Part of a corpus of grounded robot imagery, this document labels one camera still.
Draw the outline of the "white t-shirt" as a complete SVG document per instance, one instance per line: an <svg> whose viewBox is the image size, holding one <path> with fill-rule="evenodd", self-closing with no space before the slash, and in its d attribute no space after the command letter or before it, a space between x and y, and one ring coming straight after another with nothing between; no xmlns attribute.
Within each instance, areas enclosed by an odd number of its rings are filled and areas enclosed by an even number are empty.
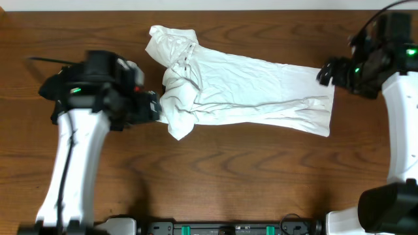
<svg viewBox="0 0 418 235"><path fill-rule="evenodd" d="M166 67L160 121L177 140L196 125L260 123L330 134L334 87L317 68L226 54L201 46L192 29L153 25L146 52Z"/></svg>

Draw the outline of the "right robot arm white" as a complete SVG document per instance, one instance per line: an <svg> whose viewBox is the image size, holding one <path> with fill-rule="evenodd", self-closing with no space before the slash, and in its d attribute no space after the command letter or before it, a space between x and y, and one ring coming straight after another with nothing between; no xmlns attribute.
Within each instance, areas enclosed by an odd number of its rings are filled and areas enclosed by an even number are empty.
<svg viewBox="0 0 418 235"><path fill-rule="evenodd" d="M386 185L363 192L355 207L328 213L325 234L416 234L417 48L380 48L367 59L332 57L317 81L371 99L382 93L391 151Z"/></svg>

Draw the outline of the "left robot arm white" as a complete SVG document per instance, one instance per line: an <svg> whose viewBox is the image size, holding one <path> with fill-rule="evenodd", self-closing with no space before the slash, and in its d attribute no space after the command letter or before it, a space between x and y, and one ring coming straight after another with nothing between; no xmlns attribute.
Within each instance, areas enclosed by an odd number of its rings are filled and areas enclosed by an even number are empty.
<svg viewBox="0 0 418 235"><path fill-rule="evenodd" d="M94 185L110 131L158 120L158 95L134 86L43 85L39 95L55 102L59 140L52 179L34 225L19 234L110 234L95 225Z"/></svg>

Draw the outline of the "black folded clothes pile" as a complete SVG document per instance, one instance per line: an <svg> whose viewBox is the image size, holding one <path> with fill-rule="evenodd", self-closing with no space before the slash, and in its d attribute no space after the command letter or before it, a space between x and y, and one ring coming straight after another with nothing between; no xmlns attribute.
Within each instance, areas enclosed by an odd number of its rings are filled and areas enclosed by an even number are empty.
<svg viewBox="0 0 418 235"><path fill-rule="evenodd" d="M58 100L60 99L60 94L62 93L61 88L67 83L71 78L82 74L83 64L71 65L71 66L62 66L61 70L46 79L46 81L39 88L39 95L46 100L55 102L54 110L50 117L52 123L57 125L58 114L62 112L62 108L59 105Z"/></svg>

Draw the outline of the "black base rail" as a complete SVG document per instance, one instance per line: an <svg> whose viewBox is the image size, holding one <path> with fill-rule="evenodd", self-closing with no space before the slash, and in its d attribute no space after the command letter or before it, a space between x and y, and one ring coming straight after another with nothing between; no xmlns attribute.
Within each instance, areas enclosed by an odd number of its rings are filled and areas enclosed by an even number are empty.
<svg viewBox="0 0 418 235"><path fill-rule="evenodd" d="M192 221L173 219L138 221L130 217L111 217L95 228L108 234L132 235L322 235L321 220L285 215L278 221Z"/></svg>

